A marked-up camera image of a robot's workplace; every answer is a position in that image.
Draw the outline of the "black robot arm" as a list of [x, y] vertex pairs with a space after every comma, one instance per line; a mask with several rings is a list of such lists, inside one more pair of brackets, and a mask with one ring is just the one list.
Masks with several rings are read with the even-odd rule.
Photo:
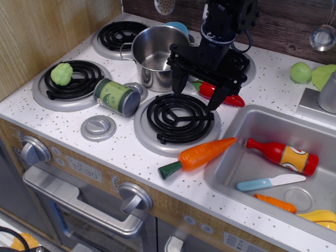
[[198, 46], [172, 44], [167, 64], [172, 71], [172, 91], [179, 96], [189, 76], [215, 86], [207, 105], [216, 110], [246, 82], [249, 61], [234, 46], [237, 35], [256, 25], [260, 16], [257, 1], [208, 1], [207, 17], [201, 26]]

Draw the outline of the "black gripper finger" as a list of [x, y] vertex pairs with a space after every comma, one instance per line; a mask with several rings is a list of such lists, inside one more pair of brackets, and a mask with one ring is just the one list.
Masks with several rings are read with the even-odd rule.
[[238, 106], [239, 99], [230, 90], [221, 87], [213, 87], [213, 93], [207, 105], [208, 110], [216, 110], [222, 103]]
[[172, 91], [179, 96], [184, 90], [188, 80], [188, 73], [180, 65], [172, 67]]

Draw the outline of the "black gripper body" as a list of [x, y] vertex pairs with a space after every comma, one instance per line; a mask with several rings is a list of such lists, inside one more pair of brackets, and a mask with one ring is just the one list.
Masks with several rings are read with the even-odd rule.
[[202, 69], [205, 71], [216, 70], [229, 49], [227, 46], [218, 47], [204, 41], [198, 46], [172, 44], [167, 64], [171, 67], [171, 70], [174, 64], [180, 65], [187, 71], [189, 77], [197, 73], [200, 74]]

